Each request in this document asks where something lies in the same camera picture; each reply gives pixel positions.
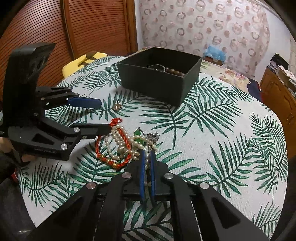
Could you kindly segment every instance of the tablecloth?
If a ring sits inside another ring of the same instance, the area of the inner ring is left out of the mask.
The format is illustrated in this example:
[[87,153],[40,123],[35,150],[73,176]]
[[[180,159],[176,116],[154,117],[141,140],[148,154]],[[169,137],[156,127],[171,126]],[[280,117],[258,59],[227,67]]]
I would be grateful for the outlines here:
[[[185,181],[208,182],[271,237],[281,214],[288,172],[278,117],[249,94],[204,73],[179,108],[127,90],[116,67],[123,58],[96,60],[59,85],[101,99],[100,109],[67,105],[48,110],[46,116],[66,126],[109,123],[120,117],[130,135],[138,126],[145,133],[158,131],[158,161]],[[122,104],[120,111],[112,110],[117,101]],[[94,142],[81,140],[68,161],[38,158],[19,171],[22,196],[36,226],[86,183],[108,182],[123,172],[96,158]],[[100,145],[106,154],[103,142]],[[115,153],[116,145],[110,146]],[[169,203],[152,207],[149,199],[143,206],[127,202],[124,227],[124,240],[173,240]]]

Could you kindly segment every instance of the wooden louvered door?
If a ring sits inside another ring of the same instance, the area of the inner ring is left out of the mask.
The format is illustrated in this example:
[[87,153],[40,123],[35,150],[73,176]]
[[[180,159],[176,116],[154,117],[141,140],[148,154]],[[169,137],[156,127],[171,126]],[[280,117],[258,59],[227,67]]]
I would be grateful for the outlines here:
[[22,45],[37,42],[56,43],[38,80],[38,85],[54,86],[63,79],[63,66],[72,61],[63,27],[60,0],[29,1],[3,33],[0,38],[1,91],[11,51]]
[[62,68],[87,52],[135,52],[134,0],[28,0],[0,38],[0,100],[11,51],[37,42],[56,43],[39,86],[57,85]]
[[108,55],[131,52],[126,2],[123,0],[66,0],[69,4],[69,29],[79,56],[97,51]]

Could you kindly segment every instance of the curtain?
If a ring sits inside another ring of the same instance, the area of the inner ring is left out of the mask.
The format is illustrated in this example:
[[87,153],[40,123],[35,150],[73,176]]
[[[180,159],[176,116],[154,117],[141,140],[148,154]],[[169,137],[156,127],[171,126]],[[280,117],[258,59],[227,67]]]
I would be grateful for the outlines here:
[[264,8],[247,0],[141,0],[144,46],[202,56],[211,44],[226,67],[253,78],[270,32]]
[[290,37],[290,43],[291,43],[291,53],[290,53],[290,60],[289,60],[289,71],[291,71],[293,75],[296,76],[296,42],[292,35]]

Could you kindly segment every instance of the wooden slat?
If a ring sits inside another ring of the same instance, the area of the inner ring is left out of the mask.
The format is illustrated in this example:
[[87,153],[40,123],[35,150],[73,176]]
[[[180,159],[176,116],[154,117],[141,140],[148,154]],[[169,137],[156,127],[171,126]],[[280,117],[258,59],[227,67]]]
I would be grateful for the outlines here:
[[127,55],[125,0],[69,0],[71,25],[79,55],[89,51]]
[[3,90],[7,61],[11,51],[22,45],[36,42],[56,43],[38,80],[39,86],[55,86],[63,79],[63,66],[72,60],[62,22],[60,0],[29,1],[7,27],[0,38],[0,92]]

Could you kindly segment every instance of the yellow cushion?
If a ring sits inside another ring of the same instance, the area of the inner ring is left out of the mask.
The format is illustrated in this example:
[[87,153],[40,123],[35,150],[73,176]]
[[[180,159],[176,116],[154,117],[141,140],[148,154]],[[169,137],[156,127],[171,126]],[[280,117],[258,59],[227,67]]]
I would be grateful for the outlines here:
[[[100,58],[103,58],[103,57],[106,57],[108,56],[107,54],[105,53],[96,53],[93,55],[94,58],[96,59],[100,59]],[[71,74],[73,74],[74,72],[76,72],[77,70],[81,69],[84,67],[84,65],[81,65],[81,63],[87,63],[87,64],[90,64],[92,63],[94,60],[91,60],[91,59],[87,59],[86,58],[86,55],[82,55],[81,57],[79,57],[78,59],[76,60],[73,60],[72,62],[68,63],[67,65],[65,65],[63,67],[63,76],[64,78],[70,76]]]

